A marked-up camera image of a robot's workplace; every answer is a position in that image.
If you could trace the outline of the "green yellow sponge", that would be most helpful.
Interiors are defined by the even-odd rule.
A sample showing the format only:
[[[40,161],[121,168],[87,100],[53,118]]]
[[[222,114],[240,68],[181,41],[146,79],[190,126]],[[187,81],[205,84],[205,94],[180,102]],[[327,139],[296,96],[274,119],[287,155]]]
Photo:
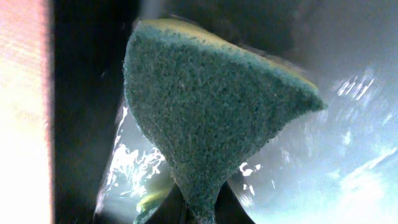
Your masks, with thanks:
[[[243,162],[292,120],[326,107],[293,68],[177,19],[137,23],[124,94],[197,223],[216,223],[220,188]]]

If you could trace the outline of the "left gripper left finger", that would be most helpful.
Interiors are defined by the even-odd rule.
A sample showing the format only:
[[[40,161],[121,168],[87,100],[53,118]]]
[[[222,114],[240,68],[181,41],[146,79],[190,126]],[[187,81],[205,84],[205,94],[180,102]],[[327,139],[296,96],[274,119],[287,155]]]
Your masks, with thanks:
[[[174,184],[157,210],[145,224],[186,224],[187,206],[177,184]]]

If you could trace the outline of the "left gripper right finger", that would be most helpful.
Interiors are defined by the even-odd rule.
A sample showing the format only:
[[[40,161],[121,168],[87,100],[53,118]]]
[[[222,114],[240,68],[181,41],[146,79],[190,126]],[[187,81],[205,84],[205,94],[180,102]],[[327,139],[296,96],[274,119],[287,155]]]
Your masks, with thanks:
[[[221,186],[215,203],[215,220],[217,224],[255,224],[227,182]]]

